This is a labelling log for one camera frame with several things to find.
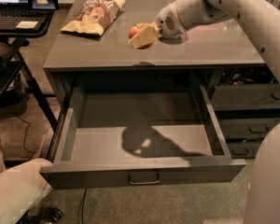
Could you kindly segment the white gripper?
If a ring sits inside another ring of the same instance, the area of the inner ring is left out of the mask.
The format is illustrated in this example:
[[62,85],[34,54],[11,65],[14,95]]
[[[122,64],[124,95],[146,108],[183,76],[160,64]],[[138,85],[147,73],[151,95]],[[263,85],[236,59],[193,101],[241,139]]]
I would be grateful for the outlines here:
[[132,39],[129,39],[129,43],[134,49],[153,44],[160,36],[163,38],[175,38],[186,32],[177,15],[177,3],[169,4],[163,8],[157,15],[155,23],[150,23]]

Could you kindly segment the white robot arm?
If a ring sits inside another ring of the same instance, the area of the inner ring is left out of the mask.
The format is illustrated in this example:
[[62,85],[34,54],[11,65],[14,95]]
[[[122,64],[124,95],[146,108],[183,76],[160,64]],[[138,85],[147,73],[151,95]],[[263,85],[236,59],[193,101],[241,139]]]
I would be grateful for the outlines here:
[[[266,0],[176,0],[129,35],[135,49],[231,17],[280,84],[280,10]],[[262,141],[252,165],[244,224],[280,224],[280,123]]]

